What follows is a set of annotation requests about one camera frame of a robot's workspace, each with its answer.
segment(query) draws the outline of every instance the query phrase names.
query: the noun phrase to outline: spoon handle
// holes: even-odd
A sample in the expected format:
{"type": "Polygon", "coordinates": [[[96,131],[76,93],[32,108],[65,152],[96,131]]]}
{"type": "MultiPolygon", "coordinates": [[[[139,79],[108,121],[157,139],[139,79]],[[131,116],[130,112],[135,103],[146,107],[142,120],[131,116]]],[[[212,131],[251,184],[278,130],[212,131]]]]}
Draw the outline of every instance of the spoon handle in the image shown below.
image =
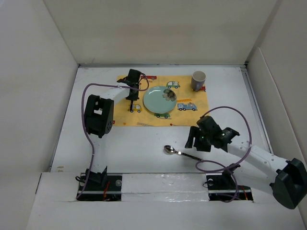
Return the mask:
{"type": "Polygon", "coordinates": [[[190,157],[190,158],[192,158],[192,159],[194,159],[194,160],[202,161],[201,158],[194,157],[194,156],[189,155],[189,154],[186,154],[186,153],[184,153],[184,152],[182,152],[181,155],[186,156],[186,157],[190,157]]]}

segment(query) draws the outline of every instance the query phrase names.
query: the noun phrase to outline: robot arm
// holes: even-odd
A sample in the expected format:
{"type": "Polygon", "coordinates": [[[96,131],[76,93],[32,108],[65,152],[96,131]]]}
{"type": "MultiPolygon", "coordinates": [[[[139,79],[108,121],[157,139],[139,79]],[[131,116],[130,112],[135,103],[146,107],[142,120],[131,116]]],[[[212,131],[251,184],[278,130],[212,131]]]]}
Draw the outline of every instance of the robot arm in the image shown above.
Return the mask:
{"type": "Polygon", "coordinates": [[[107,157],[105,151],[106,137],[104,135],[112,129],[114,105],[126,98],[130,101],[131,110],[133,101],[138,100],[139,91],[122,86],[138,89],[141,75],[140,71],[130,69],[128,76],[118,80],[117,88],[111,88],[100,96],[90,95],[87,99],[84,112],[85,128],[93,142],[94,149],[99,152],[99,154],[94,155],[93,159],[89,177],[89,181],[92,183],[102,187],[105,186],[107,157]]]}
{"type": "Polygon", "coordinates": [[[210,116],[204,116],[197,122],[199,127],[191,127],[186,148],[191,148],[193,139],[197,150],[210,151],[211,145],[218,149],[243,158],[251,147],[245,161],[267,175],[266,179],[234,170],[236,178],[244,185],[273,194],[283,206],[294,209],[307,194],[307,172],[304,164],[298,159],[292,161],[277,157],[257,146],[250,146],[247,139],[231,128],[221,128],[210,116]]]}

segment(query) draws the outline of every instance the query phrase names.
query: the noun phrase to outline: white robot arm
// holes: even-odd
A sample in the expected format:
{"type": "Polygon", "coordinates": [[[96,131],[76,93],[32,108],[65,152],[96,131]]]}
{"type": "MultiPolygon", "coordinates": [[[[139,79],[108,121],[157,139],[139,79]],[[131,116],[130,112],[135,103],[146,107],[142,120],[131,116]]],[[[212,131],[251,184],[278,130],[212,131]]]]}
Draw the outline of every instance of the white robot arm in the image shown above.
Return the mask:
{"type": "Polygon", "coordinates": [[[230,165],[228,169],[233,171],[241,184],[273,194],[279,203],[290,209],[294,209],[307,194],[307,172],[300,160],[294,158],[289,161],[257,146],[250,146],[249,140],[239,137],[235,130],[229,127],[221,130],[210,116],[201,117],[197,125],[199,127],[192,126],[190,129],[186,148],[192,148],[195,138],[197,150],[210,151],[211,146],[223,149],[247,161],[267,176],[265,179],[258,178],[237,169],[238,164],[230,165]],[[232,143],[233,138],[236,138],[237,144],[232,143]]]}
{"type": "MultiPolygon", "coordinates": [[[[120,83],[119,86],[127,86],[127,85],[124,83],[120,83]]],[[[113,101],[114,104],[117,104],[122,99],[128,97],[129,93],[130,93],[130,89],[127,89],[127,88],[112,88],[112,89],[109,89],[104,94],[102,94],[98,98],[98,100],[101,100],[101,98],[107,98],[109,101],[113,101]]],[[[112,119],[112,123],[110,123],[109,121],[108,126],[107,126],[107,131],[111,130],[112,125],[113,125],[113,119],[112,119]]],[[[100,138],[97,135],[90,135],[89,137],[94,144],[95,151],[99,153],[99,154],[94,155],[93,166],[91,168],[91,171],[93,173],[100,173],[107,167],[106,137],[102,136],[100,138]]]]}

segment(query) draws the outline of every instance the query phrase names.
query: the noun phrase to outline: black clamp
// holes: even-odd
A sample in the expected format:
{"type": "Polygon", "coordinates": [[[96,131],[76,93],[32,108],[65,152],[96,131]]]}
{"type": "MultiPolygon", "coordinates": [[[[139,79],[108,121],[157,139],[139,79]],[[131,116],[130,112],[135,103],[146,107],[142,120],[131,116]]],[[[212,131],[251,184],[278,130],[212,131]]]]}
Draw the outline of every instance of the black clamp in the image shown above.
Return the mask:
{"type": "Polygon", "coordinates": [[[221,130],[220,126],[210,116],[202,116],[197,125],[199,127],[192,126],[190,128],[189,138],[185,145],[186,149],[192,148],[195,138],[194,147],[197,151],[210,152],[211,145],[213,145],[217,149],[223,149],[227,152],[227,144],[232,142],[232,138],[240,135],[229,127],[221,130]]]}
{"type": "Polygon", "coordinates": [[[280,204],[294,209],[307,195],[307,172],[304,164],[296,158],[287,163],[283,170],[277,170],[275,182],[270,186],[280,204]]]}
{"type": "Polygon", "coordinates": [[[102,138],[104,134],[111,131],[113,126],[114,101],[90,95],[87,99],[84,123],[88,134],[95,134],[102,138]]]}
{"type": "MultiPolygon", "coordinates": [[[[135,70],[135,69],[130,69],[128,76],[122,79],[119,79],[117,82],[125,83],[132,88],[139,89],[141,75],[142,73],[140,71],[135,70]]],[[[126,97],[126,99],[131,101],[130,103],[130,111],[131,111],[132,106],[133,106],[133,101],[136,101],[139,99],[139,91],[130,89],[129,96],[126,97]]]]}
{"type": "Polygon", "coordinates": [[[88,169],[86,169],[85,175],[90,173],[88,181],[90,183],[95,184],[96,186],[100,186],[101,189],[104,189],[106,187],[106,183],[107,183],[107,173],[106,172],[107,172],[107,167],[105,168],[105,170],[102,173],[100,173],[100,172],[98,172],[98,173],[88,172],[88,169]]]}

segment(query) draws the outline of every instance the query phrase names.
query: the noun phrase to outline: red car print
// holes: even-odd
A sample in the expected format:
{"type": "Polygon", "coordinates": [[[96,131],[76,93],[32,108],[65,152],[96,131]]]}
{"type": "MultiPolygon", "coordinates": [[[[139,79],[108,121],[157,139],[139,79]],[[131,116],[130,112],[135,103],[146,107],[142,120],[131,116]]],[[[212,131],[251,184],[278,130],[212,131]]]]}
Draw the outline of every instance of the red car print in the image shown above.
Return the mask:
{"type": "Polygon", "coordinates": [[[157,80],[157,76],[146,76],[147,79],[151,79],[151,80],[157,80]]]}

